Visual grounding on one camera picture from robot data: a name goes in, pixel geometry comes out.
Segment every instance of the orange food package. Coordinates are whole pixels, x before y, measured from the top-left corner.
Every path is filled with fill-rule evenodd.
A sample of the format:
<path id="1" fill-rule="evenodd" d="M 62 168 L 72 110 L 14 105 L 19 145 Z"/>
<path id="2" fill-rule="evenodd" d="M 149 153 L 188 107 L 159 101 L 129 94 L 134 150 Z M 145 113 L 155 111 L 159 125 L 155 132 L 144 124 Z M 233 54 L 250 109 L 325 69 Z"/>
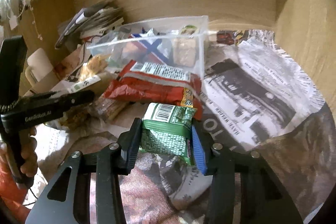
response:
<path id="1" fill-rule="evenodd" d="M 194 118 L 202 118 L 199 99 L 201 79 L 193 73 L 163 64 L 131 60 L 104 92 L 105 98 L 120 101 L 161 103 L 197 109 Z"/>

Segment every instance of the green plastic wrapper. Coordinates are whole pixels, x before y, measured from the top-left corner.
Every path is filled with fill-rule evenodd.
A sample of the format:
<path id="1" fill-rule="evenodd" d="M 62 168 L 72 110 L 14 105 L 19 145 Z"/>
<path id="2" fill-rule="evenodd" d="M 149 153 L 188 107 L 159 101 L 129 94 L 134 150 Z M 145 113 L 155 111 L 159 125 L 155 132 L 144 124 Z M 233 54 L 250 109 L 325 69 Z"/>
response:
<path id="1" fill-rule="evenodd" d="M 196 109 L 151 103 L 143 117 L 143 152 L 181 156 L 194 164 L 191 148 L 191 123 Z"/>

